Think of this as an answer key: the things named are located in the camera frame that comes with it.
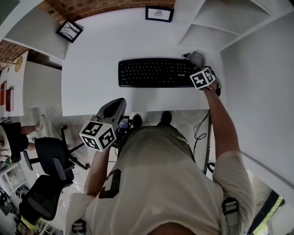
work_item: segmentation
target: office chair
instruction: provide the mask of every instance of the office chair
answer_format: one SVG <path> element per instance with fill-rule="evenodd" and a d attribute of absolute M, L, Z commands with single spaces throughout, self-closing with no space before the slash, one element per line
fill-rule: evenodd
<path fill-rule="evenodd" d="M 26 151 L 23 152 L 30 170 L 33 170 L 32 164 L 40 162 L 46 174 L 55 178 L 59 177 L 61 180 L 73 180 L 74 174 L 72 169 L 75 164 L 85 170 L 90 168 L 89 164 L 83 165 L 76 157 L 72 156 L 72 152 L 79 149 L 84 143 L 69 150 L 64 135 L 64 130 L 66 129 L 66 126 L 61 129 L 62 140 L 49 137 L 36 139 L 35 147 L 38 158 L 29 159 L 28 153 Z"/>
<path fill-rule="evenodd" d="M 53 176 L 41 175 L 19 204 L 20 214 L 26 220 L 22 221 L 28 227 L 26 222 L 36 225 L 41 217 L 52 221 L 56 214 L 61 191 L 72 183 L 69 179 L 60 180 Z"/>

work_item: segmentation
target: shoe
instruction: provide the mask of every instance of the shoe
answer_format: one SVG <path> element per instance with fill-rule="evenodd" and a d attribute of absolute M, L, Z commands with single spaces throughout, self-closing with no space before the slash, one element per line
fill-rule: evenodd
<path fill-rule="evenodd" d="M 43 130 L 44 122 L 45 122 L 45 116 L 42 115 L 40 117 L 40 120 L 36 124 L 36 131 L 42 131 Z"/>
<path fill-rule="evenodd" d="M 165 111 L 162 116 L 160 121 L 164 124 L 170 124 L 172 120 L 172 115 L 170 111 Z"/>
<path fill-rule="evenodd" d="M 136 114 L 134 117 L 133 117 L 133 123 L 132 123 L 132 126 L 133 128 L 139 128 L 142 126 L 142 118 L 139 114 Z"/>

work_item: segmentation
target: floor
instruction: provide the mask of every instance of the floor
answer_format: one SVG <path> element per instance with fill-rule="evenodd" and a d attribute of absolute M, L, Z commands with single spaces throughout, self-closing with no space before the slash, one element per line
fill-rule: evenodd
<path fill-rule="evenodd" d="M 74 146 L 82 143 L 79 132 L 85 123 L 85 121 L 90 120 L 92 115 L 84 115 L 84 116 L 70 116 L 63 117 L 62 116 L 62 108 L 61 106 L 55 107 L 44 107 L 44 108 L 33 108 L 25 110 L 25 114 L 22 117 L 13 117 L 12 121 L 21 122 L 22 126 L 25 125 L 35 125 L 40 117 L 40 115 L 45 115 L 45 127 L 41 133 L 32 133 L 29 138 L 40 138 L 40 137 L 55 137 L 60 138 L 60 128 L 63 125 L 67 125 L 68 129 L 66 130 L 66 139 L 69 146 L 69 149 Z M 160 121 L 162 112 L 142 112 L 140 113 L 143 119 L 143 125 L 157 125 Z M 207 110 L 189 110 L 189 111 L 172 111 L 173 120 L 171 125 L 177 128 L 187 139 L 191 148 L 194 147 L 195 139 L 193 128 L 195 125 L 200 123 L 202 119 L 206 116 Z M 130 116 L 132 118 L 135 113 L 126 113 L 125 115 Z M 202 133 L 206 133 L 208 130 L 208 119 L 203 122 L 200 127 L 198 135 Z M 197 147 L 195 149 L 195 160 L 198 167 L 203 170 L 205 155 L 206 155 L 206 147 L 207 147 L 207 136 L 198 141 Z M 30 158 L 37 157 L 35 151 L 28 152 Z M 90 163 L 93 160 L 93 156 L 95 151 L 86 147 L 81 147 L 77 151 L 74 152 L 75 156 L 82 163 Z M 111 171 L 117 160 L 117 156 L 115 154 L 115 149 L 112 148 L 109 156 L 108 163 L 108 173 Z M 26 165 L 24 158 L 19 162 L 20 169 L 24 178 L 26 179 L 26 184 L 28 187 L 33 186 L 39 175 L 44 174 L 42 167 L 39 163 L 33 165 L 34 170 L 30 171 Z M 83 192 L 83 187 L 85 184 L 85 179 L 87 177 L 89 171 L 82 170 L 79 167 L 76 167 L 73 170 L 75 175 L 73 185 L 65 188 L 62 191 L 62 194 L 59 198 L 59 203 L 57 207 L 57 213 L 55 219 L 50 222 L 51 225 L 62 229 L 64 225 L 64 219 L 68 207 L 69 196 L 75 192 Z M 12 201 L 18 206 L 20 200 L 13 196 Z"/>

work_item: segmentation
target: picture frame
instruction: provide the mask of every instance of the picture frame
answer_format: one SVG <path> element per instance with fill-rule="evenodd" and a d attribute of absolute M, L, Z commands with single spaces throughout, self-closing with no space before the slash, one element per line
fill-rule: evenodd
<path fill-rule="evenodd" d="M 82 33 L 83 29 L 76 23 L 66 20 L 56 31 L 56 33 L 67 41 L 73 43 L 78 36 Z"/>
<path fill-rule="evenodd" d="M 146 6 L 145 20 L 171 22 L 174 15 L 174 8 L 160 6 Z"/>

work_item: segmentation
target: keyboard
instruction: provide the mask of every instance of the keyboard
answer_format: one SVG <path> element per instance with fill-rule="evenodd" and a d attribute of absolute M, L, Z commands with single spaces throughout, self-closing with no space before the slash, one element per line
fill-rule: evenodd
<path fill-rule="evenodd" d="M 119 62 L 120 87 L 194 87 L 189 60 L 146 58 Z"/>

